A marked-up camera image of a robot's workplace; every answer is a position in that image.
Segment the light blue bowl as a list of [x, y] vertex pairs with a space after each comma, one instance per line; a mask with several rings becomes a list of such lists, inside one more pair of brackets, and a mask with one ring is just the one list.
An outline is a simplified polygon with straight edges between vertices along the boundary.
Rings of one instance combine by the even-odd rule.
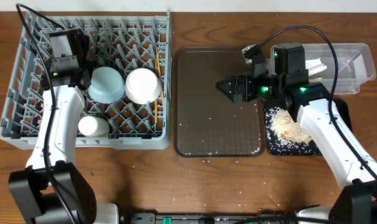
[[94, 69], [88, 94], [91, 99], [104, 104], [120, 100], [125, 94], [122, 75], [111, 67]]

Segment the pink white bowl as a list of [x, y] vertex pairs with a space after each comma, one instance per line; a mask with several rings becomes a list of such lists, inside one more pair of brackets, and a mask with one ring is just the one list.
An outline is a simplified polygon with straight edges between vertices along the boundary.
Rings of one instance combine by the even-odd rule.
[[161, 94], [162, 84], [150, 69], [137, 68], [126, 78], [126, 96], [136, 104], [145, 105], [155, 101]]

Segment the white cup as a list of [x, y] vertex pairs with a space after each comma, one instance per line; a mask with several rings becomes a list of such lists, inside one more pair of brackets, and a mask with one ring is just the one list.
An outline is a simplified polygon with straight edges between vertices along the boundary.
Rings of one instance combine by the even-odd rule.
[[109, 133], [109, 124], [96, 116], [84, 116], [78, 123], [78, 130], [86, 137], [106, 136]]

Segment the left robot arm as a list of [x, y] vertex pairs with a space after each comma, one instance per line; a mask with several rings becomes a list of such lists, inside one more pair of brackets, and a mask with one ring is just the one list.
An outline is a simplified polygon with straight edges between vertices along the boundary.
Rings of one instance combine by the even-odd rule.
[[43, 114], [26, 168], [12, 172], [9, 190], [26, 223], [94, 223], [93, 189], [75, 167], [75, 149], [93, 62], [81, 29], [49, 35], [52, 58], [45, 61]]

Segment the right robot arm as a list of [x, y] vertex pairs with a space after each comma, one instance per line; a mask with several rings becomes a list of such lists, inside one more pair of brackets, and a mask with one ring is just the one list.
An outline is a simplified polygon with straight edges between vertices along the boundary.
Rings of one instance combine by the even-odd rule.
[[275, 72], [269, 73], [257, 46], [243, 50], [253, 72], [216, 84], [231, 101], [277, 100], [306, 130], [331, 168], [341, 190], [332, 208], [309, 207], [271, 218], [286, 223], [377, 223], [377, 162], [365, 151], [340, 116], [332, 92], [309, 82], [305, 50], [299, 43], [274, 48]]

